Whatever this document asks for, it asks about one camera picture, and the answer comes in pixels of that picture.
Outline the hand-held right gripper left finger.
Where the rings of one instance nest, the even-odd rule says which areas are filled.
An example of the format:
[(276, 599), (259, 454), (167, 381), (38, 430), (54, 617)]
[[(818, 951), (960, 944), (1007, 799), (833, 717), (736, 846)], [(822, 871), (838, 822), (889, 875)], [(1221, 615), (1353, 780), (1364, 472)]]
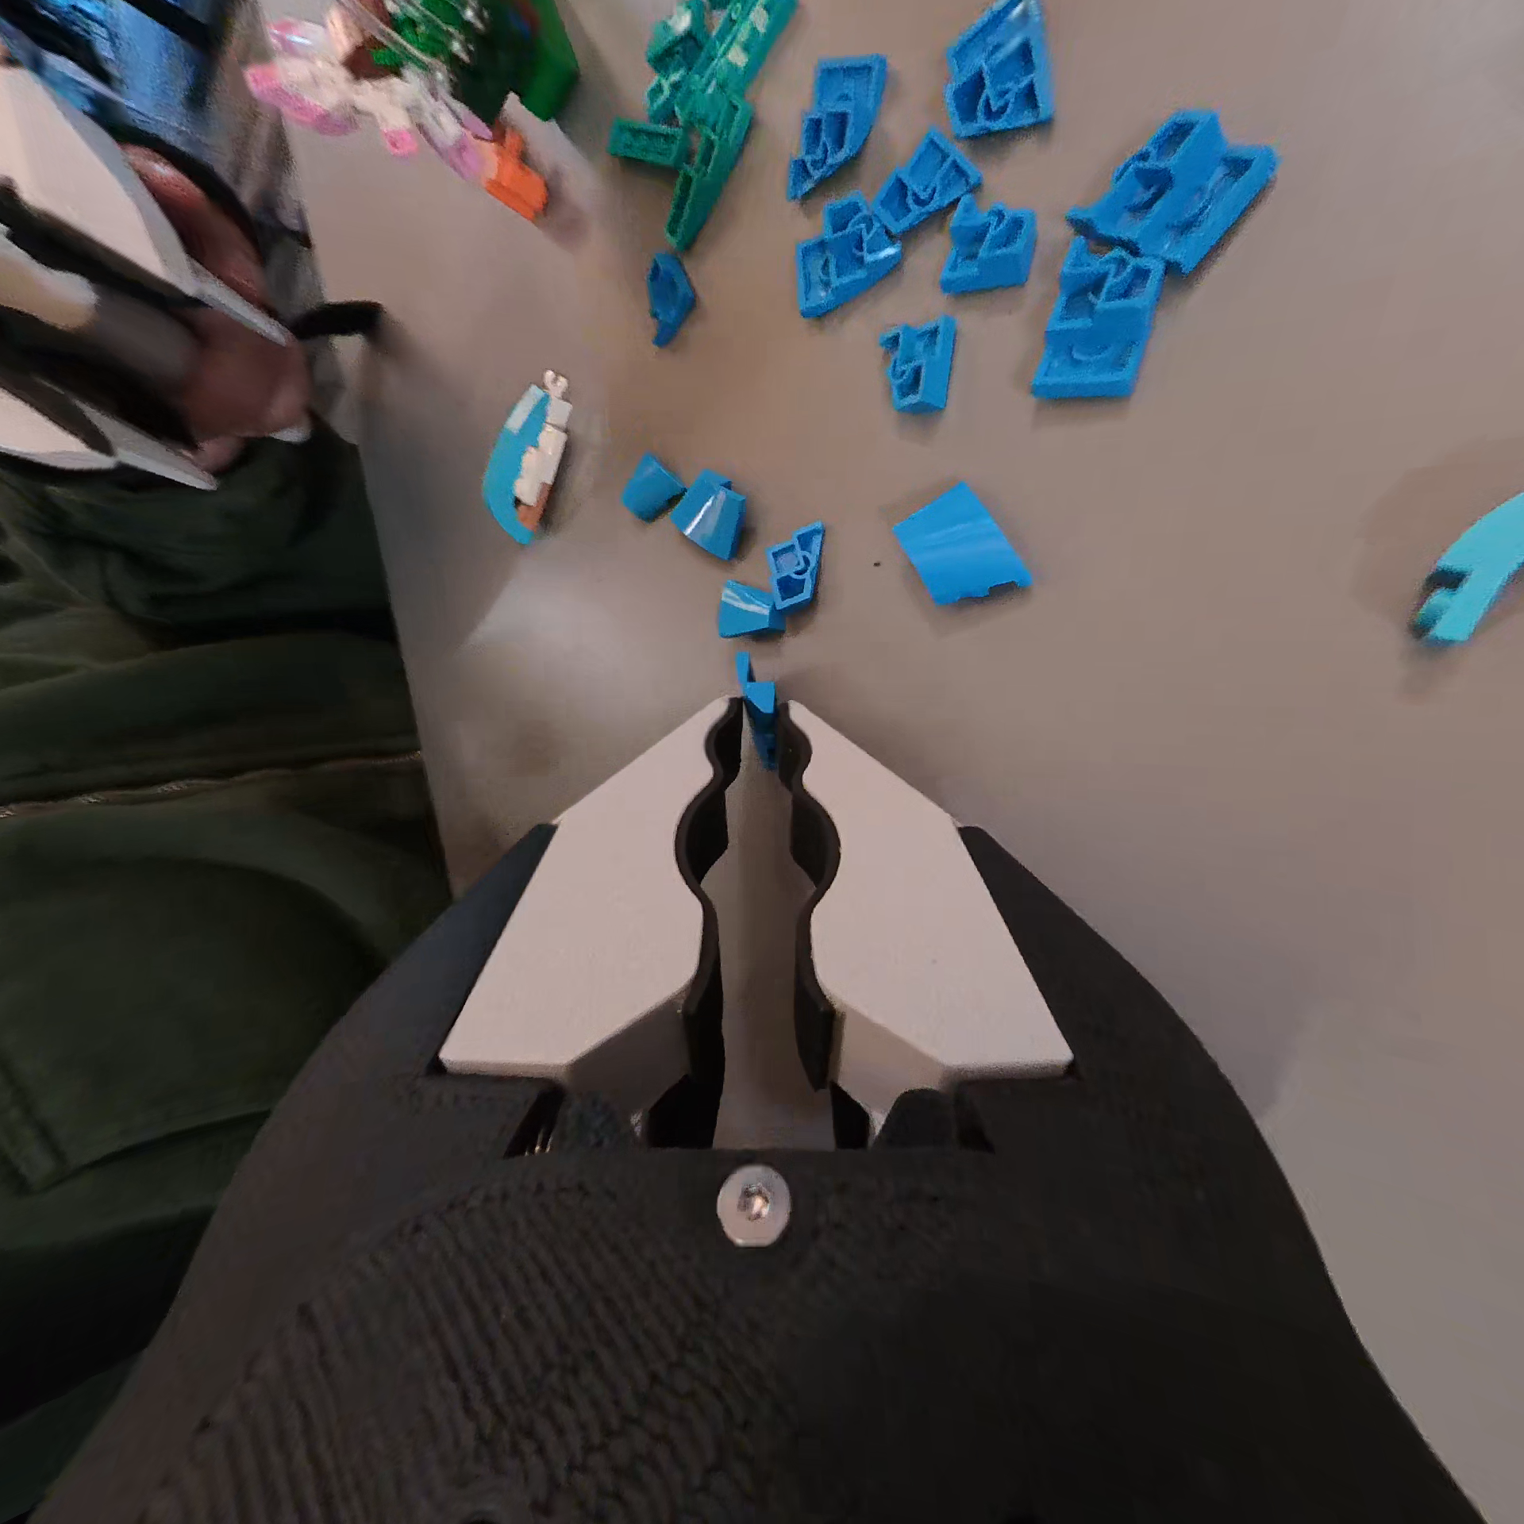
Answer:
[(553, 820), (437, 1058), (570, 1092), (722, 1078), (718, 931), (738, 699), (715, 699)]

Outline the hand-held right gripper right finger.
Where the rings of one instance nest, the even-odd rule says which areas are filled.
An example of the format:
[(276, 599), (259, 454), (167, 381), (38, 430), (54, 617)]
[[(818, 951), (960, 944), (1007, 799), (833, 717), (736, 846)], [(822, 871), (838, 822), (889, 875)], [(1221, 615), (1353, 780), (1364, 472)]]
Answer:
[(1056, 1078), (1074, 1056), (958, 820), (809, 708), (778, 713), (794, 1045), (816, 1091), (951, 1092)]

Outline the small blue lego wedge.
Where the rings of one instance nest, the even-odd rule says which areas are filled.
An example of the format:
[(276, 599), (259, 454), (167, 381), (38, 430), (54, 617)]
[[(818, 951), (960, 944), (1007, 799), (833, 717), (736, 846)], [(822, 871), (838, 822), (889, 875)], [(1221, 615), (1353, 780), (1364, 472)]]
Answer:
[(738, 652), (735, 657), (735, 668), (736, 686), (744, 702), (756, 757), (764, 770), (776, 771), (776, 686), (771, 679), (760, 679), (756, 675), (751, 652)]
[(653, 523), (686, 494), (687, 485), (646, 452), (620, 490), (620, 505), (640, 523)]

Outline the green pink lego coral model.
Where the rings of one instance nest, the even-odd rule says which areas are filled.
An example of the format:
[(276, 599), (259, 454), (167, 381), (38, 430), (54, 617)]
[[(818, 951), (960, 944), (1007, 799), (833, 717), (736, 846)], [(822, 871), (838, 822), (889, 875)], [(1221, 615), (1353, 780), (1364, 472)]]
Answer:
[(579, 82), (555, 4), (337, 2), (265, 27), (243, 69), (254, 98), (323, 138), (372, 127), (386, 153), (424, 149), (526, 222), (548, 209), (521, 120), (551, 122)]

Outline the small blue hollow lego brick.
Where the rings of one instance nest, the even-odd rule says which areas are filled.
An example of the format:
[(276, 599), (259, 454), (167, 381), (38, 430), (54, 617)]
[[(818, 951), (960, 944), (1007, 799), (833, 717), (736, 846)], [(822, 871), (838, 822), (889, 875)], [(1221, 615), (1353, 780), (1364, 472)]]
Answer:
[(825, 525), (814, 521), (767, 546), (771, 599), (780, 615), (791, 617), (814, 601), (824, 543)]

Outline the large blue curved lego slope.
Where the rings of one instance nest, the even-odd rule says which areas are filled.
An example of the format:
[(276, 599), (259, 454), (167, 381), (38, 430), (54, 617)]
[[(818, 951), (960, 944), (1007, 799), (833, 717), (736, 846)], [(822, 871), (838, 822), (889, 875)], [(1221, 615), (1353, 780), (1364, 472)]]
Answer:
[(1034, 586), (1034, 574), (967, 483), (954, 483), (889, 530), (936, 606)]

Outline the blue white lego dolphin model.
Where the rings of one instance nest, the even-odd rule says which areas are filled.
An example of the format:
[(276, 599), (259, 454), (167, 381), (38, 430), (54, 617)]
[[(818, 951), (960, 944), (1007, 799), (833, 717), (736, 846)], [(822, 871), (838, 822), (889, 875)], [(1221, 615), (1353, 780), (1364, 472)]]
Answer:
[(482, 503), (521, 546), (540, 535), (566, 457), (571, 414), (568, 378), (548, 369), (521, 392), (490, 450)]

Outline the pile of teal lego bricks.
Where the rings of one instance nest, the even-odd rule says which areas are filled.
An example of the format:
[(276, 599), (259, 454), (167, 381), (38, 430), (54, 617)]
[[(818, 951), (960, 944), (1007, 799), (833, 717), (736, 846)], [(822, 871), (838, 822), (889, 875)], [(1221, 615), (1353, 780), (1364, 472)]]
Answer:
[(651, 31), (644, 118), (617, 118), (608, 154), (675, 173), (664, 238), (687, 252), (720, 202), (753, 124), (749, 91), (796, 2), (678, 2)]

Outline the light blue curved lego piece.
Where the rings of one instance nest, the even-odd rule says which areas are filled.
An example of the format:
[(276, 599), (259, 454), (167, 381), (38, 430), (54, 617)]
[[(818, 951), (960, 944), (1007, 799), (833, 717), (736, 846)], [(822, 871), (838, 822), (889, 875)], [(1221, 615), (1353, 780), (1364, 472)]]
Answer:
[(1517, 494), (1468, 526), (1422, 581), (1411, 635), (1429, 646), (1464, 644), (1495, 603), (1520, 577), (1522, 496)]

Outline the pile of blue lego bricks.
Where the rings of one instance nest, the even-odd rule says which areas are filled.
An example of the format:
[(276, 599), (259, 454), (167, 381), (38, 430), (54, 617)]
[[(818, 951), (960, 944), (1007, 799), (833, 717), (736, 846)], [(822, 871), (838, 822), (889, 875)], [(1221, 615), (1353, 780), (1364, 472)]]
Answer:
[[(931, 127), (882, 187), (827, 202), (794, 247), (800, 318), (822, 320), (894, 274), (905, 238), (949, 214), (943, 296), (1021, 289), (1034, 269), (1036, 213), (981, 205), (970, 140), (1048, 127), (1052, 56), (1039, 4), (992, 4), (945, 49), (949, 131)], [(1168, 280), (1192, 276), (1275, 180), (1272, 145), (1228, 142), (1208, 109), (1177, 111), (1074, 207), (1054, 309), (1030, 392), (1043, 403), (1132, 396)]]

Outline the person's left hand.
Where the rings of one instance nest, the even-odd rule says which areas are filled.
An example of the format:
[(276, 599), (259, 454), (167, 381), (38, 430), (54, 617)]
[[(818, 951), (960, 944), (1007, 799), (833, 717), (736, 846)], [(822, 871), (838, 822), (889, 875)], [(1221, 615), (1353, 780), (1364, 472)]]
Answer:
[[(187, 254), (228, 291), (268, 309), (261, 254), (241, 223), (158, 151), (125, 145), (123, 158)], [(208, 309), (190, 310), (185, 323), (196, 334), (196, 361), (183, 376), (178, 408), (196, 437), (196, 463), (203, 470), (225, 472), (250, 441), (308, 423), (312, 381), (294, 343), (274, 345)]]

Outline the person's dark green jacket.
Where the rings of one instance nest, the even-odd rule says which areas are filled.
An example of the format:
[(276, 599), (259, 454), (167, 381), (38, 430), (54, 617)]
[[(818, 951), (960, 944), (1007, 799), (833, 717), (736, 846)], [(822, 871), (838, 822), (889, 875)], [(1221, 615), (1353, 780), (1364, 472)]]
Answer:
[(100, 1406), (448, 900), (355, 450), (3, 465), (2, 1412)]

